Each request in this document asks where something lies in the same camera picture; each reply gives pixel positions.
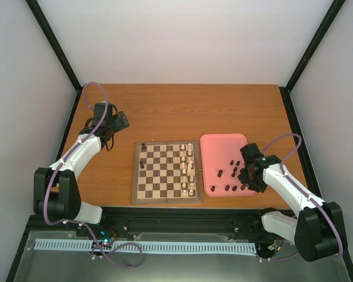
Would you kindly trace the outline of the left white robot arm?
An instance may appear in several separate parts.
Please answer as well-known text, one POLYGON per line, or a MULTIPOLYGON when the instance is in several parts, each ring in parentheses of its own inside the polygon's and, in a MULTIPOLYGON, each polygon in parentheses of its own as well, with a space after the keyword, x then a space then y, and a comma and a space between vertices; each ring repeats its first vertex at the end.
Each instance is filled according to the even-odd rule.
POLYGON ((47 215, 56 223, 90 223, 97 236, 105 236, 111 222, 102 216, 102 208, 81 200, 78 176, 103 148, 114 146, 114 134, 129 126, 123 111, 111 103, 96 103, 94 116, 88 119, 76 142, 55 163, 34 173, 33 208, 36 215, 47 215))

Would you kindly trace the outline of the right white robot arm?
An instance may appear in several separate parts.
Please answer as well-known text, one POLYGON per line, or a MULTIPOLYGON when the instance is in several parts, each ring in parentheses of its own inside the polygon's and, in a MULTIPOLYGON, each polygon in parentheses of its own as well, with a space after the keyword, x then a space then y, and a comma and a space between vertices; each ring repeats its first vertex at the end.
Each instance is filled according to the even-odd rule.
POLYGON ((255 143, 245 145, 240 152, 244 168, 238 179, 242 186, 257 193, 273 188, 295 215, 268 211, 261 216, 262 228, 293 244, 305 261, 341 257, 347 249, 347 237, 340 206, 313 194, 278 157, 264 156, 255 143))

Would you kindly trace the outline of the wooden chess board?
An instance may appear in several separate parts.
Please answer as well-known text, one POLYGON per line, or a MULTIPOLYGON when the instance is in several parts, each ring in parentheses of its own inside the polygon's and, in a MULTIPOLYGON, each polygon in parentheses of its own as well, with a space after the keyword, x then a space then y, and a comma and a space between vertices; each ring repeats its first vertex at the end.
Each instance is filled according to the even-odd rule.
POLYGON ((202 174, 200 148, 197 141, 177 140, 138 142, 135 144, 132 203, 189 203, 201 202, 202 174))

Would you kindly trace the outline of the pink plastic tray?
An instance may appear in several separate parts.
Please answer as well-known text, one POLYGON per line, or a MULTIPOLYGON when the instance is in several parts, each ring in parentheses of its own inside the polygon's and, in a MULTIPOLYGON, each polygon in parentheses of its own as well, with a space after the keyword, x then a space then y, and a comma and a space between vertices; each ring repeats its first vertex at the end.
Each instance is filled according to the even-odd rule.
POLYGON ((200 138, 204 190, 210 197, 252 196, 255 192, 241 190, 238 180, 239 171, 244 168, 240 149, 247 144, 247 139, 240 133, 209 134, 200 138), (221 177, 218 171, 223 170, 221 177))

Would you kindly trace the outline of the black aluminium frame rail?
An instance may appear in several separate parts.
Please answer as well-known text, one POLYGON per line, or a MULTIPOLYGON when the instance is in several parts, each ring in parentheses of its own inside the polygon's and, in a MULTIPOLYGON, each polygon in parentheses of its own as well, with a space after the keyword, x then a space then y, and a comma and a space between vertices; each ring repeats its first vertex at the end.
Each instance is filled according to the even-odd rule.
MULTIPOLYGON (((334 223, 338 233, 345 230, 341 208, 336 203, 324 204, 323 209, 334 223)), ((304 208, 298 219, 302 226, 312 231, 312 227, 322 227, 322 234, 332 233, 327 221, 317 210, 304 208), (317 224, 312 223, 315 212, 317 224)), ((98 224, 90 224, 95 234, 114 227, 119 237, 129 238, 129 234, 143 232, 166 233, 218 233, 242 239, 263 240, 268 235, 262 225, 262 216, 270 212, 281 212, 287 218, 294 218, 292 210, 267 208, 256 209, 193 209, 193 208, 150 208, 150 207, 103 207, 102 219, 98 224)), ((25 231, 77 231, 72 223, 49 226, 42 216, 30 216, 25 231)))

